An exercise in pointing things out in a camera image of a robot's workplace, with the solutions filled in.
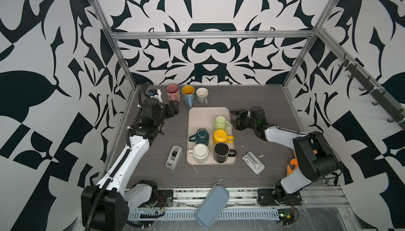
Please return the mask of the white cream mug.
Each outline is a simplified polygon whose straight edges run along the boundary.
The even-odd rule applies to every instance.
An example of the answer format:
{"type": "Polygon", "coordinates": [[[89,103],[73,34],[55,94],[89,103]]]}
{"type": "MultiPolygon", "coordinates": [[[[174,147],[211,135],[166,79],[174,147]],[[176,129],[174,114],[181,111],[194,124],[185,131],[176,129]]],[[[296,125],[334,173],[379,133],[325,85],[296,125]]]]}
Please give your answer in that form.
{"type": "Polygon", "coordinates": [[[187,151],[187,161],[191,165],[204,164],[208,159],[209,149],[201,143],[196,144],[192,149],[187,151]]]}

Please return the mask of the black mug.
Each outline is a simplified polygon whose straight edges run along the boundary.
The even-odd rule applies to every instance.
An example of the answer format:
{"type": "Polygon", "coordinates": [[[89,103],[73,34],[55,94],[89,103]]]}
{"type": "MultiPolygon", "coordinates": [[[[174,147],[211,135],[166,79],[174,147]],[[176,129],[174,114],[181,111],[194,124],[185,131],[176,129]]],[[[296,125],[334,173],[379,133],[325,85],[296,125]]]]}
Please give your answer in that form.
{"type": "Polygon", "coordinates": [[[226,144],[225,142],[218,142],[214,146],[214,160],[217,163],[224,163],[227,161],[229,157],[236,157],[237,156],[237,151],[230,149],[229,145],[226,144]]]}

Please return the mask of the dark green mug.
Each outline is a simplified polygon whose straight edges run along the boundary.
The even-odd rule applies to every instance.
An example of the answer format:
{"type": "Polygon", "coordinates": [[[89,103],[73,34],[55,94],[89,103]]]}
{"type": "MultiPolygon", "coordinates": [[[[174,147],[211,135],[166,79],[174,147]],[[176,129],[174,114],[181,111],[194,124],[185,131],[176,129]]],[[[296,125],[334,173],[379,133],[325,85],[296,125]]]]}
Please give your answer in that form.
{"type": "Polygon", "coordinates": [[[190,142],[194,142],[195,144],[204,144],[206,146],[209,145],[209,133],[206,129],[201,128],[198,129],[196,134],[191,135],[188,140],[190,142]]]}

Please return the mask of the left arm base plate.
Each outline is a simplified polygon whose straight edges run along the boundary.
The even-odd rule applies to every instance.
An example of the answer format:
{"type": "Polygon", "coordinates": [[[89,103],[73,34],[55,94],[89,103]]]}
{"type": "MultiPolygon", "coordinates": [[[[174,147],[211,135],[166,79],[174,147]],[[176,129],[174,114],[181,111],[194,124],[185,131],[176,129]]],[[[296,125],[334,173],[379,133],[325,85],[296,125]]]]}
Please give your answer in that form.
{"type": "Polygon", "coordinates": [[[150,200],[140,205],[140,207],[165,207],[170,205],[173,199],[173,190],[159,189],[157,183],[148,180],[140,180],[139,184],[146,184],[152,187],[150,200]]]}

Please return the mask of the grey ceramic mug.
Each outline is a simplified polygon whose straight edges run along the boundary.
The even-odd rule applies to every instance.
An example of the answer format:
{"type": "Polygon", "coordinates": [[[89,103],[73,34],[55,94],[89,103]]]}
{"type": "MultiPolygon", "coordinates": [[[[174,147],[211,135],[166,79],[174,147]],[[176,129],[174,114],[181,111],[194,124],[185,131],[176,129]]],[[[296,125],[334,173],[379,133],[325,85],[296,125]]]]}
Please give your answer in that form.
{"type": "Polygon", "coordinates": [[[204,88],[204,87],[198,88],[198,89],[196,90],[196,95],[197,95],[197,101],[198,101],[198,103],[199,103],[199,104],[202,104],[202,105],[208,104],[208,99],[207,99],[208,94],[209,94],[208,89],[206,89],[206,88],[204,88]]]}

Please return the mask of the yellow mug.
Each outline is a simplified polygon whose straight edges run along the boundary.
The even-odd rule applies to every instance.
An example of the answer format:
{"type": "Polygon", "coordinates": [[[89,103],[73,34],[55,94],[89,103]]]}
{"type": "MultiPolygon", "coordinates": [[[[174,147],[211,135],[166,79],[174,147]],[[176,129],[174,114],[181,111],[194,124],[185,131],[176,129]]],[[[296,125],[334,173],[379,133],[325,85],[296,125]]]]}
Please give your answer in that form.
{"type": "Polygon", "coordinates": [[[213,144],[216,145],[219,142],[233,143],[234,137],[230,136],[224,129],[217,129],[213,135],[213,144]]]}

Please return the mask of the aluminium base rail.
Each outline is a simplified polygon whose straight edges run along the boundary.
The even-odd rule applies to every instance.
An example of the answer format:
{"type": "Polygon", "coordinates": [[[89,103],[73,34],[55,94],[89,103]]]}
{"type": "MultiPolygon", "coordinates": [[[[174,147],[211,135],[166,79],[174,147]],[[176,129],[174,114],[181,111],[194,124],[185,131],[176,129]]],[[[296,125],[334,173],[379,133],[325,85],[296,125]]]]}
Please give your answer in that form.
{"type": "MultiPolygon", "coordinates": [[[[190,187],[190,188],[165,188],[159,189],[173,190],[172,203],[165,208],[195,209],[200,206],[208,193],[210,187],[190,187]]],[[[226,205],[228,209],[254,209],[263,208],[257,202],[258,187],[228,187],[229,201],[226,205]]],[[[350,204],[338,186],[309,186],[300,191],[302,202],[300,207],[349,207],[350,204]]]]}

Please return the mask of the wall hook rack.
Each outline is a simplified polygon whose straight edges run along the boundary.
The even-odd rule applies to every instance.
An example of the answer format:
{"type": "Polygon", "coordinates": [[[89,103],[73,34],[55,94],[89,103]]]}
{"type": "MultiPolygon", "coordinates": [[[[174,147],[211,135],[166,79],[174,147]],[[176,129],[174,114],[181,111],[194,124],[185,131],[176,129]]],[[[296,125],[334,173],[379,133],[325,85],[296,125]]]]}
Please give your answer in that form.
{"type": "Polygon", "coordinates": [[[372,102],[374,106],[381,106],[385,112],[391,117],[387,119],[388,123],[395,122],[403,130],[405,130],[405,108],[401,105],[388,90],[378,83],[377,80],[364,68],[364,66],[355,60],[351,60],[347,54],[339,55],[338,59],[342,62],[339,68],[344,68],[349,72],[347,95],[349,96],[350,85],[353,79],[355,79],[361,87],[359,91],[362,91],[368,95],[371,95],[375,102],[372,102]]]}

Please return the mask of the light green mug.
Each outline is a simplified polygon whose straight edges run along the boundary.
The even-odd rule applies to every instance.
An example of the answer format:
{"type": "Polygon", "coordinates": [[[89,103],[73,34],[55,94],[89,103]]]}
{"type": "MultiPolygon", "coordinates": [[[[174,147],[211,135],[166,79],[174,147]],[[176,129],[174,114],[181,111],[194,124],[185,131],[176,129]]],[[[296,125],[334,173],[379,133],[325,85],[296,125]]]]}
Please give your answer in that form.
{"type": "Polygon", "coordinates": [[[216,117],[213,125],[213,131],[215,132],[218,129],[231,130],[233,128],[232,123],[227,120],[224,116],[216,117]]]}

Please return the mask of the pink ceramic mug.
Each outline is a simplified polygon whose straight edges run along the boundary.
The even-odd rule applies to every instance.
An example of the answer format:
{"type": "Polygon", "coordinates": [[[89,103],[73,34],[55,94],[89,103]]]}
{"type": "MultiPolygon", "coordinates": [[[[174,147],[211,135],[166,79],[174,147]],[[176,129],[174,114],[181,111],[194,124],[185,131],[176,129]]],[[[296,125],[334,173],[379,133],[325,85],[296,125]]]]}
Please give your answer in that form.
{"type": "Polygon", "coordinates": [[[166,87],[166,93],[169,101],[181,102],[180,87],[177,84],[170,84],[166,87]]]}

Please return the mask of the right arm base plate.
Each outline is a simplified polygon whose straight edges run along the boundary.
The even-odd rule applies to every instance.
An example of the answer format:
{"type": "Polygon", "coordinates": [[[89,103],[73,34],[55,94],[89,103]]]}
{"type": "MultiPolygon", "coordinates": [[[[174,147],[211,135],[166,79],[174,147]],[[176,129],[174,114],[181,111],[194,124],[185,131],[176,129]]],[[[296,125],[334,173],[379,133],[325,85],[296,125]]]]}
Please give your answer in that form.
{"type": "Polygon", "coordinates": [[[281,186],[281,181],[276,182],[273,189],[260,188],[257,190],[257,202],[261,206],[301,206],[300,192],[288,194],[281,186]]]}

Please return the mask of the orange shark plush toy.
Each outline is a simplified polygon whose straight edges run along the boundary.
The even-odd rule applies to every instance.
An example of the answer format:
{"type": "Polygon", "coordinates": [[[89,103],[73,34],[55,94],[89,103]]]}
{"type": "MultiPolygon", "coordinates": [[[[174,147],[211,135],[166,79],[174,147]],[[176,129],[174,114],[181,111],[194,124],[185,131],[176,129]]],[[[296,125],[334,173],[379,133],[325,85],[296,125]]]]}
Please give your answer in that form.
{"type": "Polygon", "coordinates": [[[317,151],[298,148],[294,151],[294,158],[287,167],[287,176],[300,169],[301,173],[308,179],[315,179],[319,174],[315,165],[317,151]]]}

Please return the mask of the light blue butterfly mug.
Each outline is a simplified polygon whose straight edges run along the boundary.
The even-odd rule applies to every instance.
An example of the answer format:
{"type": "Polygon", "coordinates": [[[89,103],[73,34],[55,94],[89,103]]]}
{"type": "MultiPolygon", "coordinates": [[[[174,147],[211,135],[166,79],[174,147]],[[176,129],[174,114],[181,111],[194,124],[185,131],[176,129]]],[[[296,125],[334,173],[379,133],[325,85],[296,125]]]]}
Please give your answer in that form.
{"type": "Polygon", "coordinates": [[[189,108],[192,108],[195,103],[195,88],[193,86],[187,85],[182,88],[181,92],[184,104],[187,105],[189,108]]]}

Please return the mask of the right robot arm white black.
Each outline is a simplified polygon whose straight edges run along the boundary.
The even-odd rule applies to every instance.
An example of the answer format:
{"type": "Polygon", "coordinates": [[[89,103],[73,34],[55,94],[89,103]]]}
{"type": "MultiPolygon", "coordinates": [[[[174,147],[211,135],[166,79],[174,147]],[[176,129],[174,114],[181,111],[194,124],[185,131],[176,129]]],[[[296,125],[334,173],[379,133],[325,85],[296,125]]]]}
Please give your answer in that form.
{"type": "Polygon", "coordinates": [[[297,167],[276,183],[274,194],[277,199],[286,198],[321,177],[343,168],[340,157],[321,132],[304,133],[271,124],[261,106],[253,106],[250,110],[234,110],[231,114],[235,116],[231,123],[236,130],[251,129],[255,136],[263,141],[274,142],[294,150],[297,167]]]}

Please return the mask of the beige serving tray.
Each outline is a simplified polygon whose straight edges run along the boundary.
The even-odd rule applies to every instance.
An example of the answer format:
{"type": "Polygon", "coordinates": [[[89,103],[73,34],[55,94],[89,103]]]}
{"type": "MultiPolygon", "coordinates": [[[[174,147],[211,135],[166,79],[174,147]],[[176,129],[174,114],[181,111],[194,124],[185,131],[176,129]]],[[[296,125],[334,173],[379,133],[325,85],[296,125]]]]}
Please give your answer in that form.
{"type": "Polygon", "coordinates": [[[190,136],[196,134],[198,129],[206,129],[209,133],[209,153],[207,160],[203,164],[199,164],[191,154],[187,154],[186,159],[190,165],[220,165],[220,163],[214,159],[213,145],[214,121],[218,116],[223,116],[227,121],[231,121],[230,111],[226,107],[193,107],[189,110],[187,151],[192,150],[195,146],[195,143],[188,139],[190,136]]]}

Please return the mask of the green circuit board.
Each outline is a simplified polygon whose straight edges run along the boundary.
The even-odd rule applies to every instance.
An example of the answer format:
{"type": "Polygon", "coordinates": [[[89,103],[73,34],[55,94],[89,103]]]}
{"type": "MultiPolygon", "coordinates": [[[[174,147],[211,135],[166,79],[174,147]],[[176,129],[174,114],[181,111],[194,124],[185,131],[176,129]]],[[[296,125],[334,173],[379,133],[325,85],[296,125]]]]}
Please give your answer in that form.
{"type": "Polygon", "coordinates": [[[298,220],[299,212],[293,208],[282,208],[278,210],[278,224],[282,226],[290,226],[298,220]]]}

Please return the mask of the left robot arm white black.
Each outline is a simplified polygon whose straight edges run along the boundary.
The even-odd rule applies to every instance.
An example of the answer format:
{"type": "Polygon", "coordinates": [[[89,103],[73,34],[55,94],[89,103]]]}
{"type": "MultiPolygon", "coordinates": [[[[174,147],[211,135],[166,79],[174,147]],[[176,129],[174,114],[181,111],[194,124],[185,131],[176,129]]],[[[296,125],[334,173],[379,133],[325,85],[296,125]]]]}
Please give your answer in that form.
{"type": "Polygon", "coordinates": [[[178,113],[178,101],[164,104],[147,98],[140,104],[119,158],[95,186],[87,186],[81,194],[85,230],[121,231],[130,212],[155,199],[157,188],[150,181],[141,181],[129,191],[126,187],[141,158],[162,133],[165,120],[178,113]]]}

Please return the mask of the blue-grey pencil case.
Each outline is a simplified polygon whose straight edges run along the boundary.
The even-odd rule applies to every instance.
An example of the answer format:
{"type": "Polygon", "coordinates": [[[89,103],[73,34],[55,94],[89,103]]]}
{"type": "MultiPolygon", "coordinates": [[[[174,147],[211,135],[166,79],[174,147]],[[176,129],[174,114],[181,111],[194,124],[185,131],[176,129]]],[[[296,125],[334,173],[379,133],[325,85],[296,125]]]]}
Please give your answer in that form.
{"type": "Polygon", "coordinates": [[[218,180],[196,212],[196,220],[204,228],[212,226],[229,201],[230,194],[221,185],[223,180],[218,180]]]}

